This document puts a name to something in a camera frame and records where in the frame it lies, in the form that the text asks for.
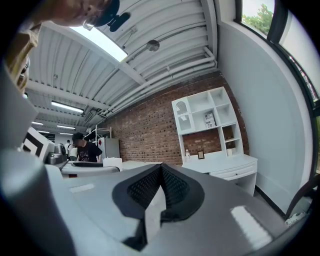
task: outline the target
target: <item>ceiling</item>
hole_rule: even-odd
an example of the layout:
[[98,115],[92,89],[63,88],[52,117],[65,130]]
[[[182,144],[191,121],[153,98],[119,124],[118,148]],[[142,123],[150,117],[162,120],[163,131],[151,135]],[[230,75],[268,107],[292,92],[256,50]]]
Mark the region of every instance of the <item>ceiling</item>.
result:
[[[128,57],[121,63],[69,28],[42,26],[26,89],[39,111],[36,121],[44,124],[41,130],[68,132],[57,128],[61,124],[85,132],[159,90],[216,69],[216,61],[206,60],[217,54],[213,1],[121,0],[118,13],[123,12],[131,17],[118,31],[98,28],[125,46]],[[150,40],[160,42],[158,51],[146,49]],[[52,100],[84,113],[52,106]]]

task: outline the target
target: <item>brick wall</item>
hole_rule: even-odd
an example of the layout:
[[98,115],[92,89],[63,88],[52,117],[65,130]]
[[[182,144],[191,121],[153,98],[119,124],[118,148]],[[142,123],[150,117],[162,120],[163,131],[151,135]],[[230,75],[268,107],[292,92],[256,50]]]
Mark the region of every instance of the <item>brick wall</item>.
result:
[[[225,87],[239,122],[245,154],[249,154],[248,137],[237,101],[221,72],[178,83],[124,109],[101,126],[112,127],[119,138],[123,161],[159,161],[182,165],[182,157],[172,101],[210,89]],[[191,155],[221,150],[218,129],[183,136]]]

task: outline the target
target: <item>corrugated metal ceiling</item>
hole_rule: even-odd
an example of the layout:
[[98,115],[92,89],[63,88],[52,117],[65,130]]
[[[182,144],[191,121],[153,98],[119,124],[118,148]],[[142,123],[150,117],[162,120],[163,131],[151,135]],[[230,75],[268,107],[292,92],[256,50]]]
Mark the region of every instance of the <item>corrugated metal ceiling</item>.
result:
[[[107,26],[99,29],[118,45],[125,46],[128,57],[124,61],[141,75],[142,80],[153,79],[166,72],[168,67],[173,69],[206,58],[204,46],[208,45],[208,32],[200,0],[121,0],[118,13],[123,12],[130,12],[131,17],[118,31],[111,33]],[[150,40],[160,42],[158,51],[146,50]],[[32,50],[30,59],[30,80],[108,106],[140,86],[130,75],[89,47],[45,26],[41,28],[39,45]],[[187,78],[198,74],[195,71],[194,74],[188,74]],[[174,83],[173,80],[161,84],[159,90]],[[83,116],[78,115],[78,119],[43,113],[39,114],[38,119],[83,127],[93,126],[102,120],[100,116],[95,116],[85,122],[88,112],[93,110],[92,113],[96,114],[90,105],[33,89],[27,89],[27,92],[29,100],[41,109],[78,115],[73,111],[55,108],[51,105],[51,100],[54,100],[85,110]]]

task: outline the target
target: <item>white wall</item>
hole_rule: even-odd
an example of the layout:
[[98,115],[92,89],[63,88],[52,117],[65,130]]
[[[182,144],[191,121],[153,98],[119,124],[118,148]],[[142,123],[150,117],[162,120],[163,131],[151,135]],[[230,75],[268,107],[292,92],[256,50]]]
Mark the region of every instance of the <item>white wall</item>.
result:
[[256,185],[284,212],[309,177],[312,129],[307,106],[288,67],[258,36],[220,21],[218,68],[244,119]]
[[72,143],[72,135],[56,134],[54,143],[55,144],[62,143],[64,145],[67,143],[67,140],[70,140],[70,143]]

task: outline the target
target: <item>picture frame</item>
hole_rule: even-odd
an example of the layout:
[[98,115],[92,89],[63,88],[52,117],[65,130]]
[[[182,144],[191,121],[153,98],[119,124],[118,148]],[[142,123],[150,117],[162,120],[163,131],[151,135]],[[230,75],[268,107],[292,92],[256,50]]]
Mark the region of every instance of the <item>picture frame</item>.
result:
[[198,151],[198,159],[205,159],[205,153],[203,150]]

